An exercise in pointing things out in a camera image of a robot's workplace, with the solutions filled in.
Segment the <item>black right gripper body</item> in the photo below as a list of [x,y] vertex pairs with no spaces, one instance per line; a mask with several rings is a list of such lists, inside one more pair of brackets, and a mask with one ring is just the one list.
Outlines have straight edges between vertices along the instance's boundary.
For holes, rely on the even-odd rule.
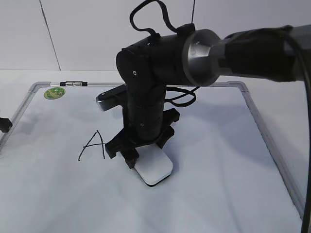
[[174,129],[171,124],[180,118],[180,113],[171,108],[164,110],[164,101],[152,106],[138,106],[129,100],[123,109],[123,129],[105,145],[112,159],[122,148],[138,148],[156,144],[162,138],[171,138]]

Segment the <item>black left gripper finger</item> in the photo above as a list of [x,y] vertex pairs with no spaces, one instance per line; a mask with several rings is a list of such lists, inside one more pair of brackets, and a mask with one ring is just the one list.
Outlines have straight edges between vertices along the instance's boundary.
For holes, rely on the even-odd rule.
[[9,118],[0,118],[0,131],[2,133],[8,133],[12,125],[13,124]]

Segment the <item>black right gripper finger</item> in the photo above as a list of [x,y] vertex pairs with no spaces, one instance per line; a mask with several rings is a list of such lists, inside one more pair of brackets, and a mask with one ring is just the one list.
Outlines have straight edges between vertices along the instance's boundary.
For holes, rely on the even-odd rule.
[[159,146],[159,148],[162,149],[168,140],[169,140],[169,138],[162,138],[159,141],[157,141],[156,144]]
[[139,158],[139,153],[137,152],[136,148],[122,148],[121,155],[128,167],[133,169],[137,159]]

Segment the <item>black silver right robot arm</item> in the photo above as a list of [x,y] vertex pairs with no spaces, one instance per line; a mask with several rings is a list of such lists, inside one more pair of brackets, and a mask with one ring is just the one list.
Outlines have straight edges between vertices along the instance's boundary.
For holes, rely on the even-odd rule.
[[116,56],[124,85],[107,92],[107,108],[120,105],[123,129],[105,146],[110,158],[120,152],[134,167],[137,148],[163,147],[179,120],[178,104],[165,110],[167,91],[182,86],[204,87],[220,76],[305,83],[311,93],[311,44],[297,39],[297,28],[262,28],[221,39],[211,30],[180,27],[175,35],[151,35]]

